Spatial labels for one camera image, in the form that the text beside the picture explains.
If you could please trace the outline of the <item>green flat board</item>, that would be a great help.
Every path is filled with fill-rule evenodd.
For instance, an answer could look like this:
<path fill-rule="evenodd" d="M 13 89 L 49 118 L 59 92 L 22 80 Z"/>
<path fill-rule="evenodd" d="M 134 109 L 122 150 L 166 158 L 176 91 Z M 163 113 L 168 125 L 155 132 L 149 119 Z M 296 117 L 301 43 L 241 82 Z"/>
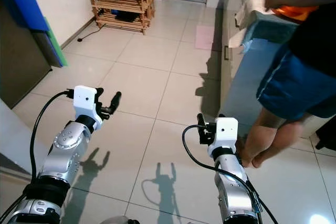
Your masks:
<path fill-rule="evenodd" d="M 44 21 L 48 29 L 46 34 L 48 37 L 48 49 L 50 49 L 50 54 L 47 56 L 49 64 L 57 68 L 68 66 L 67 59 L 65 58 L 46 17 L 44 17 Z"/>

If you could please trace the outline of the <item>person in blue shorts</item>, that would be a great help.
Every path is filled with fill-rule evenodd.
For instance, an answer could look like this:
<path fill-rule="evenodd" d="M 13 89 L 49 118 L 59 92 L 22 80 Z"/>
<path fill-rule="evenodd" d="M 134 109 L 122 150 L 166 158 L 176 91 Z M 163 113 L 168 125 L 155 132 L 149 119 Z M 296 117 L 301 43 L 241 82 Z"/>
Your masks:
<path fill-rule="evenodd" d="M 256 92 L 262 109 L 240 152 L 244 167 L 295 145 L 307 119 L 336 115 L 336 3 L 319 6 L 276 53 Z"/>

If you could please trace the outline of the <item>pink floor mat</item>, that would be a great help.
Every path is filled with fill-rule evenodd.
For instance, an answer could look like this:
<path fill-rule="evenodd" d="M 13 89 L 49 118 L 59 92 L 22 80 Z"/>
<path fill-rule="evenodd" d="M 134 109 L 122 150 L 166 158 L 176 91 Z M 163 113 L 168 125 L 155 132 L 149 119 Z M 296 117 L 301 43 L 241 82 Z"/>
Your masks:
<path fill-rule="evenodd" d="M 196 49 L 211 50 L 214 42 L 215 27 L 197 25 L 195 27 L 194 47 Z"/>

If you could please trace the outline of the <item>small black flat device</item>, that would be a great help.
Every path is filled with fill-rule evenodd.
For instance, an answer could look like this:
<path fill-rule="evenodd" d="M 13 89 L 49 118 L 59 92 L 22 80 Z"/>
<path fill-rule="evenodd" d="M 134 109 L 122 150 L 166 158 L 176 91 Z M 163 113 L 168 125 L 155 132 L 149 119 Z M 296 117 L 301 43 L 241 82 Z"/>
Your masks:
<path fill-rule="evenodd" d="M 122 10 L 111 10 L 111 13 L 115 16 L 115 20 L 124 21 L 124 22 L 134 22 L 141 13 L 127 12 Z"/>

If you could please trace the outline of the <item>dark grey tall cabinet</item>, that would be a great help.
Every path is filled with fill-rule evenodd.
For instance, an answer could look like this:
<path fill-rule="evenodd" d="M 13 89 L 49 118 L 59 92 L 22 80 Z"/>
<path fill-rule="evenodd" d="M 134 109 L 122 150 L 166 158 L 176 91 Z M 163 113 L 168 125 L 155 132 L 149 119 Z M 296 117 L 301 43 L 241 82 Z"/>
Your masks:
<path fill-rule="evenodd" d="M 3 0 L 0 11 L 1 98 L 12 109 L 50 71 L 29 30 L 20 27 Z"/>

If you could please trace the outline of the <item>white furniture panel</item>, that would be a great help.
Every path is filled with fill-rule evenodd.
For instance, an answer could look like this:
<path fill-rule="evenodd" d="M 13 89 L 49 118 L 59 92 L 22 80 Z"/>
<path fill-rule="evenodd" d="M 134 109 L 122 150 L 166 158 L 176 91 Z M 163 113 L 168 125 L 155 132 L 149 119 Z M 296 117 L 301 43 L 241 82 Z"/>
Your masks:
<path fill-rule="evenodd" d="M 5 102 L 0 104 L 0 169 L 2 172 L 31 178 L 29 138 L 31 130 Z"/>

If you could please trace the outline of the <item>wooden shelf rack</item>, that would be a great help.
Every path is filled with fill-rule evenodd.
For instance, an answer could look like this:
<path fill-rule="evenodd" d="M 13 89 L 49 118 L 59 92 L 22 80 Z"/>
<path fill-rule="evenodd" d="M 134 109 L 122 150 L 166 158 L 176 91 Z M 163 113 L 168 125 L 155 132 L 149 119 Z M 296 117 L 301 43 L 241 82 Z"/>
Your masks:
<path fill-rule="evenodd" d="M 154 16 L 154 0 L 90 0 L 96 25 L 145 33 Z M 111 10 L 141 13 L 134 22 L 115 20 Z"/>

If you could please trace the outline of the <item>black bulky object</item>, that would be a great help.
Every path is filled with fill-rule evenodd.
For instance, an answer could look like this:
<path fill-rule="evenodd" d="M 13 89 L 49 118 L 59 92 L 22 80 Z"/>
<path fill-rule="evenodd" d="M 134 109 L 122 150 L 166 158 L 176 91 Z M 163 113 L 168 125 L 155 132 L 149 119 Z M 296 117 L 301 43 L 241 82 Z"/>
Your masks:
<path fill-rule="evenodd" d="M 336 151 L 336 115 L 316 131 L 316 138 L 315 149 Z"/>

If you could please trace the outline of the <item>white towel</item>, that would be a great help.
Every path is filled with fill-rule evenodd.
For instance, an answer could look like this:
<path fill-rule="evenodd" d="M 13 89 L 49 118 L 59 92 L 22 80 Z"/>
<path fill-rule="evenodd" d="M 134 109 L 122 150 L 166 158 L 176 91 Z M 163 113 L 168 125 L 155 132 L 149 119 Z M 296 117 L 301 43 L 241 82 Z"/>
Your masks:
<path fill-rule="evenodd" d="M 227 43 L 228 48 L 240 47 L 244 41 L 247 28 L 255 22 L 256 15 L 266 15 L 264 0 L 245 0 L 240 9 L 235 13 L 235 24 L 238 32 L 230 37 Z"/>

